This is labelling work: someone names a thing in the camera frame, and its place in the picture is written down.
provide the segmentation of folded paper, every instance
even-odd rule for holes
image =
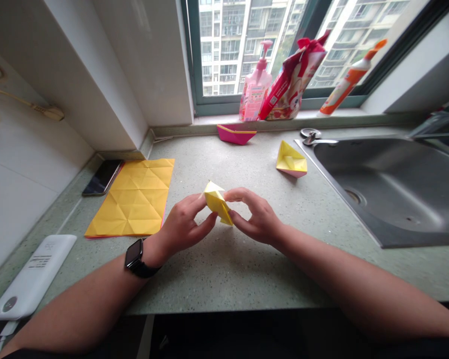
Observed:
[[[308,172],[306,158],[285,141],[281,141],[276,168],[296,178]]]
[[[254,135],[256,131],[236,131],[236,125],[216,125],[220,140],[225,142],[245,145]]]
[[[86,230],[85,237],[151,235],[165,214],[174,159],[129,161]]]
[[[233,225],[233,221],[228,213],[230,209],[219,191],[224,191],[224,189],[209,181],[205,188],[206,204],[211,211],[218,212],[222,223]]]

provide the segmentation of wall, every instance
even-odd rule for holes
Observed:
[[[361,106],[370,114],[430,111],[449,100],[449,13]]]
[[[148,124],[192,124],[180,0],[93,4]]]
[[[65,111],[69,125],[94,149],[139,148],[146,121],[90,3],[47,3],[64,12],[56,15],[63,29],[42,0],[0,0],[0,54],[48,102]],[[69,14],[74,18],[66,19]]]
[[[46,104],[0,56],[0,88]],[[72,181],[94,150],[71,128],[0,95],[0,265]]]

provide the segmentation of orange bottle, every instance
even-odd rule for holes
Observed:
[[[354,86],[361,80],[366,72],[371,68],[371,59],[383,48],[388,41],[386,39],[379,41],[372,50],[369,50],[362,60],[355,62],[349,69],[343,80],[336,86],[334,91],[316,114],[317,117],[328,117],[336,110],[341,102],[349,95]]]

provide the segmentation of finger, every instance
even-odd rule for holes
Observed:
[[[246,219],[240,216],[240,214],[234,210],[228,212],[229,216],[233,220],[234,225],[248,237],[251,237],[254,227]]]
[[[230,189],[228,192],[224,193],[223,197],[227,202],[241,201],[246,203],[251,213],[258,210],[263,201],[263,198],[256,193],[243,187]]]
[[[218,212],[210,213],[210,215],[203,221],[202,224],[193,228],[191,230],[191,235],[196,238],[198,241],[201,241],[205,238],[208,233],[211,232],[213,227],[216,224],[216,218],[218,217]]]
[[[198,198],[196,198],[188,206],[190,212],[193,215],[193,218],[195,218],[195,216],[198,214],[198,212],[201,211],[205,207],[206,207],[206,198],[204,195],[198,196]]]
[[[185,198],[183,198],[180,202],[183,204],[190,204],[190,203],[194,202],[200,195],[201,195],[201,193],[190,194],[189,196],[186,196]]]

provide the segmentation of black smartphone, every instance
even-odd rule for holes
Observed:
[[[83,196],[104,195],[123,165],[123,160],[103,161],[100,168],[82,192]]]

